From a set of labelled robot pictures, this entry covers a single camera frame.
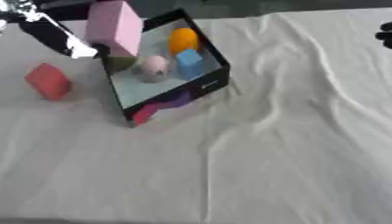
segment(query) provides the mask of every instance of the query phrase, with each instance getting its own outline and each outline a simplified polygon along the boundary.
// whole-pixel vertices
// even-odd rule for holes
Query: ball
[[[191,28],[179,28],[171,33],[169,40],[171,55],[175,56],[186,49],[199,50],[199,37]]]
[[[146,58],[140,66],[140,78],[144,82],[159,82],[168,77],[168,61],[159,55]]]

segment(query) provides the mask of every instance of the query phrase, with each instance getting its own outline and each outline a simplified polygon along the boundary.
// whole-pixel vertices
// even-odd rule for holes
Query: white cloth
[[[197,21],[230,86],[127,129],[99,61],[0,39],[0,216],[186,223],[392,221],[391,9]],[[82,22],[69,23],[81,35]],[[24,82],[39,62],[61,102]]]

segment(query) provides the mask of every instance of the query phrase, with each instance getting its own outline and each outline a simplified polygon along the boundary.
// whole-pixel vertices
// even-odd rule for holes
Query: black box
[[[102,63],[108,74],[108,80],[115,93],[115,98],[117,99],[118,105],[122,109],[122,113],[126,120],[132,125],[143,123],[143,120],[146,117],[152,116],[160,109],[180,107],[215,90],[224,88],[228,84],[230,72],[230,65],[228,61],[221,55],[221,53],[215,48],[215,46],[186,14],[186,12],[181,9],[171,11],[162,16],[144,20],[142,42],[144,41],[145,33],[154,31],[159,27],[165,27],[165,25],[175,26],[176,23],[182,23],[181,26],[188,26],[198,34],[199,43],[202,47],[201,51],[208,56],[207,58],[211,58],[213,60],[213,66],[211,66],[213,68],[212,71],[208,71],[194,80],[185,81],[184,83],[176,83],[173,84],[173,87],[170,85],[168,87],[164,87],[164,91],[153,94],[150,97],[148,95],[144,95],[144,98],[146,99],[142,97],[139,100],[135,100],[135,103],[132,103],[132,101],[130,101],[131,103],[124,103],[124,99],[127,99],[128,96],[124,97],[123,95],[129,95],[129,98],[132,98],[133,95],[131,91],[138,91],[138,89],[142,89],[139,92],[143,92],[144,88],[153,87],[147,85],[159,84],[145,84],[145,86],[144,84],[140,84],[139,86],[136,86],[134,83],[131,83],[131,85],[126,86],[125,82],[127,80],[124,80],[124,82],[121,83],[121,79],[118,78],[120,76],[115,77],[116,74],[111,72],[112,69],[110,69],[108,54],[101,54]]]

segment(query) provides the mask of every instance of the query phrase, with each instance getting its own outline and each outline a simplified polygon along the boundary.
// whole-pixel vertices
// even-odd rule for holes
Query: toy block
[[[192,80],[203,73],[201,56],[193,49],[187,49],[176,56],[178,71],[187,81]]]
[[[36,67],[24,78],[51,101],[58,101],[71,89],[71,82],[68,78],[57,67],[46,63]]]
[[[97,2],[88,14],[86,39],[109,47],[111,56],[137,56],[143,25],[127,2]]]

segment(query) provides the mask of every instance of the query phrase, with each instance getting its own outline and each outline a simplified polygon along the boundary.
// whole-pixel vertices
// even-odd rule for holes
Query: pink ball
[[[158,82],[167,78],[168,62],[162,56],[155,55],[148,57],[140,68],[142,71],[142,81]]]

